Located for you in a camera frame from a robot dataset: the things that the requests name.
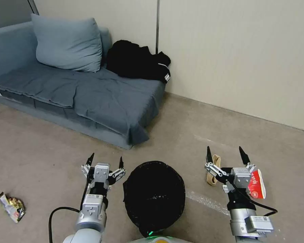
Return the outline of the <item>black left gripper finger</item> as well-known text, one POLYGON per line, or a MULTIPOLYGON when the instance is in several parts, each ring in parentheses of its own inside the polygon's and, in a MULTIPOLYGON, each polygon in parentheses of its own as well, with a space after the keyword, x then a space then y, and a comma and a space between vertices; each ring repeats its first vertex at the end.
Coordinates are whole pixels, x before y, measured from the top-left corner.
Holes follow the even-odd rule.
POLYGON ((108 174, 108 182, 116 183, 126 174, 126 169, 124 168, 123 158, 120 157, 119 167, 115 171, 110 171, 108 174))
POLYGON ((81 165, 81 171, 83 172, 84 176, 87 177, 92 167, 92 162, 94 159, 95 153, 92 153, 91 156, 87 159, 86 163, 81 165))

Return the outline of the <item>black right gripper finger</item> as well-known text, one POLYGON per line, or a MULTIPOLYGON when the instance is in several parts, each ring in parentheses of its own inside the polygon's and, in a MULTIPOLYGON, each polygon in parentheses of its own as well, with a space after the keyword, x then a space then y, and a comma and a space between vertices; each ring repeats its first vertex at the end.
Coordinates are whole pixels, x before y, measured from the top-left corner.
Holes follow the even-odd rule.
POLYGON ((246 152, 242 149, 241 146, 239 146, 239 152, 242 159, 243 172, 248 172, 249 174, 252 174, 256 170, 256 165, 251 163, 249 156, 246 154, 246 152))
POLYGON ((229 175, 213 163, 209 146, 207 146, 206 163, 204 168, 216 179, 229 179, 229 175))

